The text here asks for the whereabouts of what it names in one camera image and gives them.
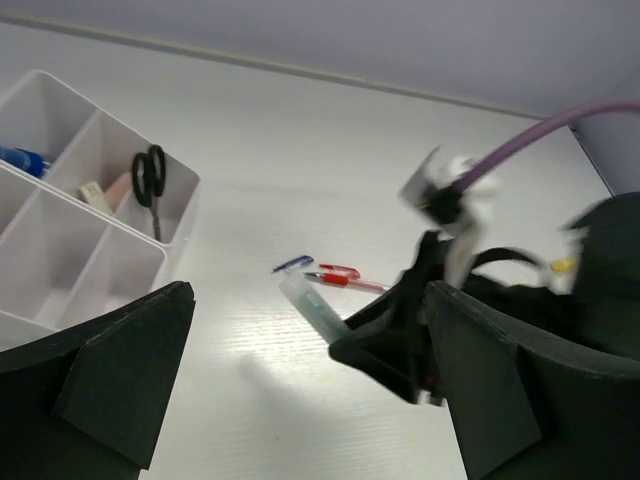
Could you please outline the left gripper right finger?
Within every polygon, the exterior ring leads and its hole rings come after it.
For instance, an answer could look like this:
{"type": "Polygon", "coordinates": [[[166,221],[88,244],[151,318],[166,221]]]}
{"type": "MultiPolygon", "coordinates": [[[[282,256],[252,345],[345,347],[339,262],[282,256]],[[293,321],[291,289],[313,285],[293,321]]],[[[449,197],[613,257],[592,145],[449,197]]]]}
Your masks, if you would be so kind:
{"type": "Polygon", "coordinates": [[[636,479],[639,363],[568,341],[444,282],[428,328],[470,479],[636,479]]]}

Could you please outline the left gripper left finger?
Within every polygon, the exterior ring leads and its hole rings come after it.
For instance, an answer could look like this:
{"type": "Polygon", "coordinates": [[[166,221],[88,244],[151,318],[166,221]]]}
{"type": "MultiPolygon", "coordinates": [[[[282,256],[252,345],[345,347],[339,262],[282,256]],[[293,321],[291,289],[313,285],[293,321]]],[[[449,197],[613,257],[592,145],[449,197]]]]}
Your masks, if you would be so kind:
{"type": "Polygon", "coordinates": [[[149,469],[189,336],[191,285],[1,354],[4,479],[136,479],[149,469]]]}

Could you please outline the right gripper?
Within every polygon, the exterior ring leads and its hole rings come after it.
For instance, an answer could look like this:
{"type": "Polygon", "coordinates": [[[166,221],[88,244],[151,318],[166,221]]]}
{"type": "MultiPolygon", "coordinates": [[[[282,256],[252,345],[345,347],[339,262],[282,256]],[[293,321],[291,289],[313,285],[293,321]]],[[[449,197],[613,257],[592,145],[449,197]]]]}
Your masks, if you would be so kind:
{"type": "Polygon", "coordinates": [[[392,289],[351,315],[349,332],[330,343],[332,360],[364,373],[409,404],[440,403],[440,375],[424,312],[427,285],[445,279],[447,255],[454,238],[427,230],[416,245],[412,265],[392,289]]]}

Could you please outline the green highlighter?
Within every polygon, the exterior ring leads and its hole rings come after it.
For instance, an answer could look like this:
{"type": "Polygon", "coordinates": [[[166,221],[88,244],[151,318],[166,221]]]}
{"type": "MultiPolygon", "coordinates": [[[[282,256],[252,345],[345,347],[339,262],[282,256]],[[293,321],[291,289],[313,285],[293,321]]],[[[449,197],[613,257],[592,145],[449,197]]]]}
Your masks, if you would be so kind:
{"type": "Polygon", "coordinates": [[[301,272],[289,273],[279,286],[284,297],[327,343],[346,337],[350,328],[301,272]]]}

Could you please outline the white eraser box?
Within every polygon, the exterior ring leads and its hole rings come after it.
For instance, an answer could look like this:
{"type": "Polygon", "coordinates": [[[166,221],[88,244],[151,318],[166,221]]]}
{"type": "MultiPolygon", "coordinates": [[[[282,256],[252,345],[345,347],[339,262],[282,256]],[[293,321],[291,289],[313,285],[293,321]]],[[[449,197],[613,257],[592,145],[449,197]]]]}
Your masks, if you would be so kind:
{"type": "Polygon", "coordinates": [[[105,215],[114,214],[105,192],[97,182],[85,183],[78,188],[77,192],[79,199],[95,210],[105,215]]]}

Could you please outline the pink eraser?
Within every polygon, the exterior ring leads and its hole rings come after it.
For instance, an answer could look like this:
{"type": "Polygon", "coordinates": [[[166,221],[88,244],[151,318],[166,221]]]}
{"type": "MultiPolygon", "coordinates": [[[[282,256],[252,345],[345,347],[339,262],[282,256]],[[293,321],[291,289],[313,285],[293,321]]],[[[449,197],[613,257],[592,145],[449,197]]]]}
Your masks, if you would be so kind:
{"type": "Polygon", "coordinates": [[[132,189],[132,175],[129,171],[121,174],[105,191],[104,197],[109,211],[114,214],[126,194],[132,189]]]}

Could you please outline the black handled scissors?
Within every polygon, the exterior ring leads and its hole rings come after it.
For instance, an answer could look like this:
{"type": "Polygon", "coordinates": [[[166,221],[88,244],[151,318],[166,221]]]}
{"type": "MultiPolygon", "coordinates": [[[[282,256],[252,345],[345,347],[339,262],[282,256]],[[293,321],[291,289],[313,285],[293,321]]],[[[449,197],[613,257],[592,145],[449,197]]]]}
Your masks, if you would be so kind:
{"type": "Polygon", "coordinates": [[[151,144],[146,151],[138,152],[132,160],[131,176],[135,198],[140,206],[150,211],[154,238],[160,241],[158,199],[166,184],[166,156],[162,147],[151,144]]]}

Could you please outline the blue correction fluid bottle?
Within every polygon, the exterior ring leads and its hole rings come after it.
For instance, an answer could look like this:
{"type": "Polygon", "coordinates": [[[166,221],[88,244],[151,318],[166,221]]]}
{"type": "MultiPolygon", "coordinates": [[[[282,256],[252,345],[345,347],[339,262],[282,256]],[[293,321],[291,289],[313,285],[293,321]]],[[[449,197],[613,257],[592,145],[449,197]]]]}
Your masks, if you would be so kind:
{"type": "Polygon", "coordinates": [[[51,166],[42,154],[20,148],[1,146],[0,158],[5,163],[36,178],[42,178],[51,166]]]}

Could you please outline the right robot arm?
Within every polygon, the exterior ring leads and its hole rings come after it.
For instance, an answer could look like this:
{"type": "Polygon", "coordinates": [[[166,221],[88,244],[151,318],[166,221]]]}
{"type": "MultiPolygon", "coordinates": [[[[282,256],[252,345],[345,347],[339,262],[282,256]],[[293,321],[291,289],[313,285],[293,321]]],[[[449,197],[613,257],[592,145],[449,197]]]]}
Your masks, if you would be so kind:
{"type": "MultiPolygon", "coordinates": [[[[516,248],[494,247],[477,255],[462,292],[513,318],[576,343],[629,358],[639,356],[639,195],[607,198],[564,225],[578,231],[578,253],[547,263],[516,248]],[[539,272],[569,271],[569,293],[548,286],[506,285],[479,274],[486,264],[515,261],[539,272]]],[[[377,300],[345,324],[330,343],[332,360],[359,370],[396,396],[415,404],[425,391],[434,405],[445,399],[428,319],[425,289],[444,277],[452,243],[438,230],[424,233],[413,265],[377,300]]]]}

